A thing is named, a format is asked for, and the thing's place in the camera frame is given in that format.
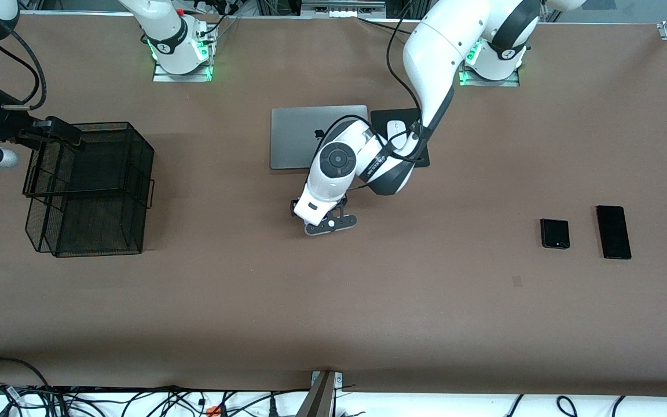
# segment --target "laptop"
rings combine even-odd
[[[275,108],[272,110],[271,169],[308,169],[318,147],[316,130],[326,132],[341,116],[368,119],[365,105]]]

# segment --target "brown table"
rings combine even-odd
[[[47,76],[35,116],[130,121],[156,148],[137,256],[35,253],[26,164],[0,170],[0,354],[54,385],[281,390],[331,367],[360,390],[667,395],[655,26],[537,27],[521,87],[458,88],[432,166],[395,197],[351,193],[360,224],[317,238],[288,211],[304,172],[269,169],[270,112],[409,107],[386,31],[243,20],[204,84],[151,82],[130,17],[22,16],[18,31]],[[29,87],[0,54],[0,88]],[[602,258],[599,204],[625,207],[631,261]],[[569,251],[540,246],[542,217],[570,222]]]

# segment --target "black wire basket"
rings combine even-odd
[[[74,126],[82,149],[50,142],[30,156],[32,246],[58,258],[142,253],[153,148],[129,123]]]

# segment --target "black smartphone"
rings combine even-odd
[[[604,252],[604,258],[632,259],[624,208],[596,206],[596,217],[599,220],[599,233],[601,234],[601,248]]]
[[[541,219],[542,246],[553,249],[567,249],[570,247],[570,232],[566,221]]]

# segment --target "basket handle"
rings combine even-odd
[[[149,182],[151,182],[151,198],[148,200],[148,207],[146,209],[153,207],[153,190],[156,189],[156,180],[149,180]]]

